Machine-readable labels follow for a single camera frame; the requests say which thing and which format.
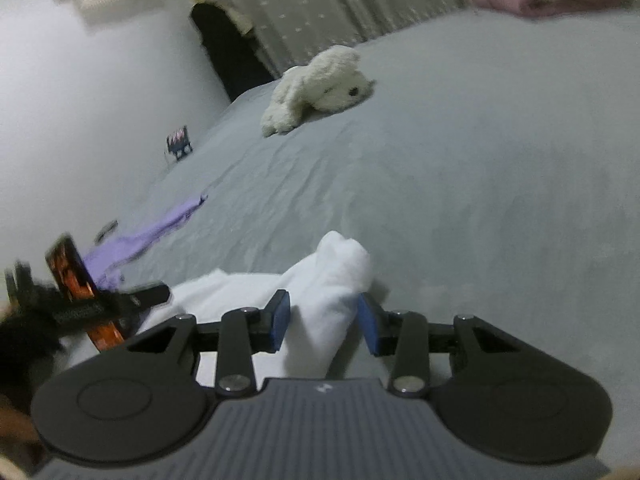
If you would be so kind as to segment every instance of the blue gripper pad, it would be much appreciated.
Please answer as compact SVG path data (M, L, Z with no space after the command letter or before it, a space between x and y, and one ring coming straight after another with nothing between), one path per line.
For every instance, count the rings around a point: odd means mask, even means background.
M458 440L422 400L379 380L271 379L248 399L226 400L180 449L106 468L53 458L34 480L595 480L587 456L529 466Z
M275 310L273 311L273 317L271 318L271 345L274 352L280 350L284 335L287 333L287 327L289 326L289 320L291 319L291 302L289 299L289 293L285 292L280 298Z
M379 355L378 321L363 294L358 295L357 319L360 330L364 336L364 341L367 343L367 348L369 348L369 353L375 356Z

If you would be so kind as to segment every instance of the white cloth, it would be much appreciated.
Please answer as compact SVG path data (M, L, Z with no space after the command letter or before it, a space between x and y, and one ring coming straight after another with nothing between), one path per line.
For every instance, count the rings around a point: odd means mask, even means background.
M356 241L327 233L316 252L284 274L227 274L214 270L172 289L172 300L152 310L140 332L177 314L199 323L219 321L229 310L264 307L279 288L289 291L291 321L282 348L255 354L258 387L267 377L323 378L356 313L355 298L372 281L369 254ZM97 354L87 337L70 353L68 366ZM216 353L204 353L196 380L213 385Z

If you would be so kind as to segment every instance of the metal pivot screw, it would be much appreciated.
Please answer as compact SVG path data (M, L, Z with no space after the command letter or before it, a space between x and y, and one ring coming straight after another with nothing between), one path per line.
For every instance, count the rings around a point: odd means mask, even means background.
M251 380L240 374L226 375L218 381L218 386L226 392L238 393L251 386Z
M403 309L397 308L395 310L391 310L389 312L389 315L390 316L394 316L394 317L403 317L404 314L408 314L408 313L409 313L408 310L403 310Z
M403 375L394 379L394 389L403 394L416 394L424 389L426 384L420 377L415 375Z
M260 309L254 306L244 306L240 309L240 312L244 314L244 316L246 317L246 320L249 323L252 323L260 319Z

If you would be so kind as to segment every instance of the plush toy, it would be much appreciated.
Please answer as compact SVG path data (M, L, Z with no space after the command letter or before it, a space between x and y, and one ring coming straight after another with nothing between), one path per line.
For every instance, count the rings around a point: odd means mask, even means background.
M293 130L302 122L307 107L334 113L365 99L373 81L357 70L359 60L360 54L355 49L335 45L315 56L308 65L289 68L262 115L262 134L269 137Z

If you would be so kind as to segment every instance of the bed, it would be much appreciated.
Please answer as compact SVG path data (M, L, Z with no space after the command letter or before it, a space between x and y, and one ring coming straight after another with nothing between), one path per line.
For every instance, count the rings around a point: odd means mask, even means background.
M121 230L209 199L127 285L283 272L337 230L372 255L387 308L476 314L596 377L614 404L601 458L637 463L640 14L467 10L359 50L377 84L355 108L263 139L267 84L194 142ZM360 345L342 371L387 365Z

